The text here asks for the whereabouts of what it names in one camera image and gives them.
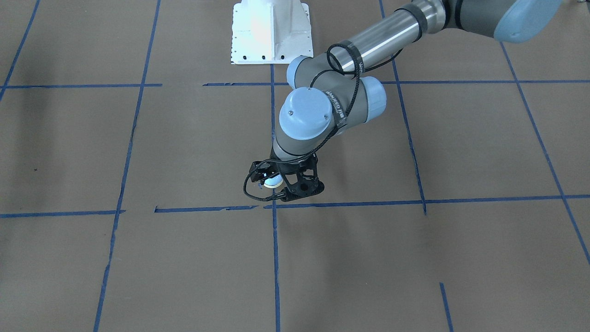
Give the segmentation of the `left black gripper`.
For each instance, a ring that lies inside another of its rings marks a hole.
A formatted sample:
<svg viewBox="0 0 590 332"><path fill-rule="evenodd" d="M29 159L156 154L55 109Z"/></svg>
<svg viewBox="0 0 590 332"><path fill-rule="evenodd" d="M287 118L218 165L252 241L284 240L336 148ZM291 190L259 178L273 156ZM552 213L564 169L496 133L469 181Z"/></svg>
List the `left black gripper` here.
<svg viewBox="0 0 590 332"><path fill-rule="evenodd" d="M316 156L308 156L302 160L297 159L295 162L275 159L256 160L249 169L249 180L251 182L262 182L276 175L283 178L297 176L297 180L302 178L315 179L318 176L317 170L318 158Z"/></svg>

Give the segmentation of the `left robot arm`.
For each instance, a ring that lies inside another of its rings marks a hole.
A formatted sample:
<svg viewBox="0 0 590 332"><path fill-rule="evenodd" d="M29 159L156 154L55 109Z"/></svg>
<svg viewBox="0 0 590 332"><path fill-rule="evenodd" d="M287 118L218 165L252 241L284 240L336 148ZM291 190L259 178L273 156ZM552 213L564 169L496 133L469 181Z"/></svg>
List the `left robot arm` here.
<svg viewBox="0 0 590 332"><path fill-rule="evenodd" d="M317 151L385 111L384 85L367 72L447 28L499 42L526 42L548 25L560 5L559 0L413 0L321 55L299 55L287 67L292 91L279 112L270 157L253 162L245 181L275 188L295 176L296 185L316 187Z"/></svg>

